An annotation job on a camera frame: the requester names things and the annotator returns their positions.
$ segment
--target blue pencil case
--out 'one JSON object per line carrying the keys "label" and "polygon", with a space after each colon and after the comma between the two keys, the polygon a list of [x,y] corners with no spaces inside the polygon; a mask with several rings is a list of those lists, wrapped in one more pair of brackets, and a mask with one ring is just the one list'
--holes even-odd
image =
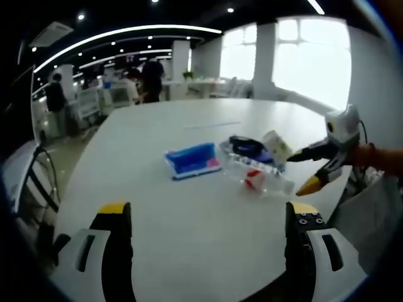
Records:
{"label": "blue pencil case", "polygon": [[203,143],[165,154],[165,160],[176,181],[221,170],[214,143]]}

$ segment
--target round table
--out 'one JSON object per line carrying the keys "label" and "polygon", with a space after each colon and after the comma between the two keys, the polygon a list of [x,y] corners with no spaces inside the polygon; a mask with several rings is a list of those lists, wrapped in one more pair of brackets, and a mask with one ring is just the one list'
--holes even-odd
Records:
{"label": "round table", "polygon": [[[163,155],[233,134],[259,140],[270,130],[293,150],[326,136],[323,116],[279,101],[198,99],[117,109],[72,173],[55,234],[74,235],[102,205],[128,201],[137,301],[242,300],[285,271],[286,200],[261,199],[223,172],[172,181]],[[287,163],[294,193],[323,164]],[[292,199],[328,220],[349,172],[345,167],[322,191]]]}

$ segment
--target air conditioner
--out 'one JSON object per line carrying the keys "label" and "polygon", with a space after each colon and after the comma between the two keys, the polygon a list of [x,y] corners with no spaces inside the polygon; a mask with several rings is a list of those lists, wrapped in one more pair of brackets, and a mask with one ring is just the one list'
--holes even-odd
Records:
{"label": "air conditioner", "polygon": [[72,28],[62,23],[53,22],[31,42],[30,47],[49,47],[72,31]]}

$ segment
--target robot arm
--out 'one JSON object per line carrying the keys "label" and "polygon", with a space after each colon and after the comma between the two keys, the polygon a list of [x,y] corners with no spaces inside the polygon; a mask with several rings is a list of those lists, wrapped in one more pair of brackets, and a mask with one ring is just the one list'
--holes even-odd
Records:
{"label": "robot arm", "polygon": [[287,161],[329,159],[301,187],[297,196],[320,191],[326,184],[336,180],[342,173],[348,152],[360,143],[360,116],[355,106],[349,105],[345,111],[333,111],[325,115],[327,138],[303,148]]}

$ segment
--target person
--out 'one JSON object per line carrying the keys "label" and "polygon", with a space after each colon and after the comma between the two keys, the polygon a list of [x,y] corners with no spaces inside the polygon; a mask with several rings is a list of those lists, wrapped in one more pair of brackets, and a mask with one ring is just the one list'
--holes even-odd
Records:
{"label": "person", "polygon": [[387,175],[403,178],[403,148],[394,150],[375,148],[374,144],[359,145],[347,154],[346,164],[354,167],[373,167]]}
{"label": "person", "polygon": [[150,59],[144,64],[142,70],[143,89],[146,95],[144,103],[159,102],[159,94],[162,91],[161,78],[164,75],[164,67],[157,59]]}
{"label": "person", "polygon": [[61,74],[53,75],[53,83],[46,89],[47,106],[48,110],[55,116],[57,130],[59,137],[65,137],[66,125],[65,125],[65,104],[67,100],[64,96],[60,81],[62,80]]}
{"label": "person", "polygon": [[140,104],[143,101],[144,96],[139,95],[136,83],[140,79],[140,72],[137,69],[130,69],[126,78],[124,78],[125,84],[127,85],[127,96],[130,102],[133,104]]}

